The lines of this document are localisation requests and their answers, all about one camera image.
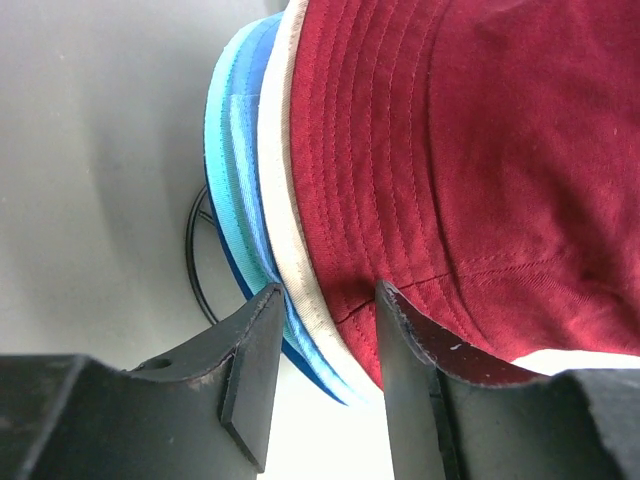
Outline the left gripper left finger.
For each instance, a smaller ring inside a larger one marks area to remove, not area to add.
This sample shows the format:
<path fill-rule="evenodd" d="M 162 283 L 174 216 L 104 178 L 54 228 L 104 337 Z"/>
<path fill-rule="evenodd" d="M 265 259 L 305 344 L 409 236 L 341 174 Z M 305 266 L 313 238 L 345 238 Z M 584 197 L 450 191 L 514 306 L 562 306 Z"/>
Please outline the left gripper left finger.
<path fill-rule="evenodd" d="M 87 355 L 1 360 L 5 479 L 253 479 L 266 466 L 284 322 L 277 284 L 119 370 Z"/>

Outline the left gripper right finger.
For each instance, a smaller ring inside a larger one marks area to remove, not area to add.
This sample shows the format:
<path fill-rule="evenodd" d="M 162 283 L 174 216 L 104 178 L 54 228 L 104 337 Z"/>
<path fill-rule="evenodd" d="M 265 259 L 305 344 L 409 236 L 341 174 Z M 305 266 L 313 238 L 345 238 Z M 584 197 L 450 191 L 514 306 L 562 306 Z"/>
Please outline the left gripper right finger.
<path fill-rule="evenodd" d="M 548 376 L 498 359 L 387 282 L 376 325 L 398 479 L 635 479 L 639 369 Z"/>

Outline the cyan bucket hat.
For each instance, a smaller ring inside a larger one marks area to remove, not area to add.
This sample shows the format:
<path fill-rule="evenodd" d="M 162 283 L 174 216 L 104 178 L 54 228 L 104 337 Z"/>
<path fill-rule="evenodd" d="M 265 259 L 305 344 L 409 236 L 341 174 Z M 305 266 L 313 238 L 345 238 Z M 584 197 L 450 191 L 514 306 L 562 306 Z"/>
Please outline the cyan bucket hat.
<path fill-rule="evenodd" d="M 207 94 L 204 115 L 204 165 L 210 203 L 221 227 L 223 238 L 241 275 L 233 250 L 243 245 L 241 227 L 244 221 L 238 218 L 239 183 L 231 139 L 229 106 L 231 70 L 236 63 L 239 47 L 249 34 L 250 24 L 242 27 L 232 37 L 217 60 Z M 254 296 L 265 286 L 258 290 L 248 287 Z"/>

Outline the beige bucket hat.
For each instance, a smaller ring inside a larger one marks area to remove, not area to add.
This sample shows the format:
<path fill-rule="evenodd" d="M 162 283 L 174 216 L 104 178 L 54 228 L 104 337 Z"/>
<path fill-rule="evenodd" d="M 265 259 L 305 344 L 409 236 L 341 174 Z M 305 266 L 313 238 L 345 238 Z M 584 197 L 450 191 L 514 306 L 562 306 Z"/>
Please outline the beige bucket hat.
<path fill-rule="evenodd" d="M 289 112 L 298 43 L 308 3 L 291 1 L 264 73 L 257 121 L 260 190 L 276 264 L 304 333 L 353 392 L 348 403 L 381 404 L 381 389 L 348 350 L 329 314 L 311 265 L 292 178 Z"/>

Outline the dark red hat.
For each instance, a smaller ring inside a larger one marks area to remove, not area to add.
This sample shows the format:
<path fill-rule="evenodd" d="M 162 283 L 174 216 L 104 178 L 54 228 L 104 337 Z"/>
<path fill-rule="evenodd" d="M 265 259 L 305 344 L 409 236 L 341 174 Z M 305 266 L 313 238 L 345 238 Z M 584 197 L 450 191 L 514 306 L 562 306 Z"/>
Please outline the dark red hat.
<path fill-rule="evenodd" d="M 639 5 L 312 1 L 291 163 L 330 317 L 381 381 L 394 284 L 507 361 L 639 355 Z"/>

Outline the white hat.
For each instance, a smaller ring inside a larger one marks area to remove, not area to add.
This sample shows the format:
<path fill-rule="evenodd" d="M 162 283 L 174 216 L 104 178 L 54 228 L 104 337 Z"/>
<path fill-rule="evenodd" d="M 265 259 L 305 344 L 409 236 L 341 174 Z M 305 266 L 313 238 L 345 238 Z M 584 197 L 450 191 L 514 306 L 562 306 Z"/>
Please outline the white hat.
<path fill-rule="evenodd" d="M 512 364 L 525 370 L 553 376 L 568 370 L 639 369 L 640 357 L 584 350 L 544 349 L 517 358 Z"/>

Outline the medium blue bucket hat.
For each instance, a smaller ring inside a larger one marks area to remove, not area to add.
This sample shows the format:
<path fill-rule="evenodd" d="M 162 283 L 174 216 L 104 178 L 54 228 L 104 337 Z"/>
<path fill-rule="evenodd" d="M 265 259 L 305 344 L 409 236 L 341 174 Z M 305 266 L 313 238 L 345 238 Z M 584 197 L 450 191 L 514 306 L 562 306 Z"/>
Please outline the medium blue bucket hat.
<path fill-rule="evenodd" d="M 260 195 L 257 153 L 257 116 L 264 72 L 282 15 L 249 25 L 249 34 L 237 52 L 231 70 L 230 131 L 238 176 L 243 245 L 233 250 L 244 280 L 253 289 L 282 281 L 267 234 Z M 331 393 L 346 405 L 360 397 L 335 372 L 303 325 L 289 295 L 285 296 L 285 338 Z"/>

